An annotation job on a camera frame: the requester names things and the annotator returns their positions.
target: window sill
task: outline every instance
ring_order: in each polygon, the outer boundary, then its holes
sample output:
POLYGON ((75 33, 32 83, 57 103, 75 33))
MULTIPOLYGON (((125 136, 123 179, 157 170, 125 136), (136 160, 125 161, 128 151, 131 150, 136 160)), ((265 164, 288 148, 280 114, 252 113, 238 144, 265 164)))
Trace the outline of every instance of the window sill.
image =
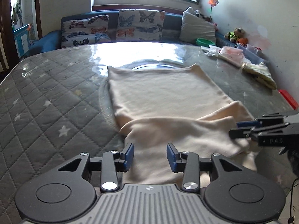
POLYGON ((195 4, 188 0, 94 0, 94 6, 100 5, 145 5, 156 6, 161 8, 169 8, 180 11, 185 11, 189 6, 192 6, 194 10, 200 9, 200 5, 195 4))

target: sofa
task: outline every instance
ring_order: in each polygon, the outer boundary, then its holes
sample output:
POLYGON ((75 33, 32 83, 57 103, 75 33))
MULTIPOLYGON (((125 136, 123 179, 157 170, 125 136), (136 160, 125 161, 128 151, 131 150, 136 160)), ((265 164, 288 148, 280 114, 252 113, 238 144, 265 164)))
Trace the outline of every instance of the sofa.
MULTIPOLYGON (((99 15, 109 15, 109 30, 108 35, 111 38, 111 41, 114 42, 116 39, 116 30, 118 25, 118 13, 119 10, 104 10, 104 11, 97 11, 97 12, 91 12, 91 13, 83 13, 78 15, 72 15, 67 16, 61 19, 61 27, 62 23, 70 20, 81 20, 81 19, 87 19, 90 17, 95 17, 99 15)), ((182 15, 178 14, 172 14, 172 13, 166 13, 165 20, 164 20, 164 26, 162 30, 162 40, 157 42, 163 42, 163 43, 180 43, 179 40, 180 32, 181 32, 181 25, 182 25, 182 15)), ((223 35, 216 32, 216 41, 217 46, 232 46, 234 47, 235 44, 231 43, 228 40, 225 40, 223 38, 223 35)), ((27 58, 32 55, 36 55, 39 53, 52 51, 56 49, 60 49, 61 47, 61 30, 55 30, 47 35, 45 35, 43 38, 41 38, 39 41, 37 41, 33 46, 29 48, 29 50, 25 53, 24 58, 27 58)))

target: table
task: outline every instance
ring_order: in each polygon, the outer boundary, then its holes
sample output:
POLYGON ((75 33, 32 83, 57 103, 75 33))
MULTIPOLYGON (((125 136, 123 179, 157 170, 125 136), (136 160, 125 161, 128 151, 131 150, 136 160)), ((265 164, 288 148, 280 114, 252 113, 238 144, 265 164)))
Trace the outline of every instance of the table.
MULTIPOLYGON (((14 194, 32 177, 81 152, 91 157, 123 148, 114 122, 107 66, 186 67, 198 63, 232 99, 255 116, 286 111, 277 91, 234 66, 207 57, 197 46, 119 42, 65 48, 20 62, 0 85, 0 223, 18 223, 14 194)), ((278 149, 263 149, 259 172, 287 189, 293 175, 278 149)), ((99 176, 92 184, 98 186, 99 176)))

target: pink plastic bag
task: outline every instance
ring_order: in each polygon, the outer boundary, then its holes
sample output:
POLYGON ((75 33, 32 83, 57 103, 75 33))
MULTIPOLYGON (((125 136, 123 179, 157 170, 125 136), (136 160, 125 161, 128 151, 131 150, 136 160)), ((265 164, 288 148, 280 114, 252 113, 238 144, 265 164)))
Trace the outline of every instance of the pink plastic bag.
POLYGON ((244 63, 245 56, 241 49, 224 46, 220 51, 218 58, 222 58, 237 67, 241 67, 244 63))

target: red plastic object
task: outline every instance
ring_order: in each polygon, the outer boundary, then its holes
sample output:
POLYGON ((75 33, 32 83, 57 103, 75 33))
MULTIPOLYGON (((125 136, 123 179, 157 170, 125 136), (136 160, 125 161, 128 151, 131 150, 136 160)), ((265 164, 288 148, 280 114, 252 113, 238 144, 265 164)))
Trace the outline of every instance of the red plastic object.
POLYGON ((292 106, 294 110, 297 110, 299 108, 299 104, 296 102, 296 100, 288 93, 287 90, 279 90, 279 93, 282 94, 282 96, 288 101, 288 103, 292 106))

